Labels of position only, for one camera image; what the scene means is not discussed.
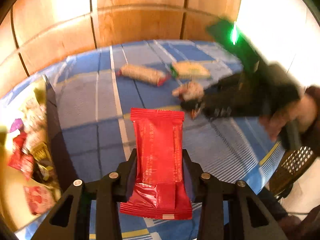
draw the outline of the pink snack package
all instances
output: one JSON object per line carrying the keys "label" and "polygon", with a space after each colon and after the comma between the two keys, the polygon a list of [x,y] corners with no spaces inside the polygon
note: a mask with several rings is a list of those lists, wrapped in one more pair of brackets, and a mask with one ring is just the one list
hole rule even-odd
{"label": "pink snack package", "polygon": [[33,215],[43,214],[55,205],[53,196],[46,187],[23,187],[30,212]]}
{"label": "pink snack package", "polygon": [[191,219],[182,171],[183,112],[131,109],[137,144],[137,175],[120,212],[153,219]]}

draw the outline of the human hand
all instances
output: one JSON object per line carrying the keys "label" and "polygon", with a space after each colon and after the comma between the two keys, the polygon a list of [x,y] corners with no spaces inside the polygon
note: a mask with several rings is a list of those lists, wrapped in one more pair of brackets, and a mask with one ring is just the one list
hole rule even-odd
{"label": "human hand", "polygon": [[314,122],[317,116],[317,105],[308,94],[303,95],[301,100],[289,103],[273,116],[261,116],[259,121],[264,126],[272,141],[276,141],[282,127],[287,122],[297,119],[300,133],[304,133]]}
{"label": "human hand", "polygon": [[194,81],[182,84],[180,87],[172,91],[174,97],[179,97],[184,101],[191,99],[201,99],[204,95],[203,87]]}

